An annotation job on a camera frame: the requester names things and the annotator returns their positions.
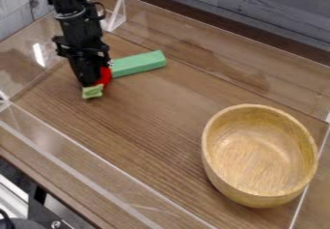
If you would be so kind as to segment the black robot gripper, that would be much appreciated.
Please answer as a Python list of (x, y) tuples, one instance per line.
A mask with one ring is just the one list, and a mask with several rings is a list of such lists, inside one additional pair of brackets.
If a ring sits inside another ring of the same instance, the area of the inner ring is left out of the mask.
[(53, 36), (56, 54), (61, 57), (92, 57), (71, 58), (69, 66), (77, 80), (84, 87), (93, 85), (97, 78), (111, 76), (109, 46), (101, 41), (103, 31), (100, 20), (105, 15), (88, 14), (57, 14), (61, 36)]

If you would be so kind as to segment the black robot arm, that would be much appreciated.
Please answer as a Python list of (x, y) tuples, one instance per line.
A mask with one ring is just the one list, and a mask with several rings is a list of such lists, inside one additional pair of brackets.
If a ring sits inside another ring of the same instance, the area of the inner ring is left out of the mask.
[(101, 3), (91, 0), (48, 0), (54, 7), (54, 20), (61, 35), (53, 36), (56, 54), (69, 62), (84, 87), (96, 84), (101, 69), (109, 67), (109, 45), (101, 40), (100, 21), (107, 12)]

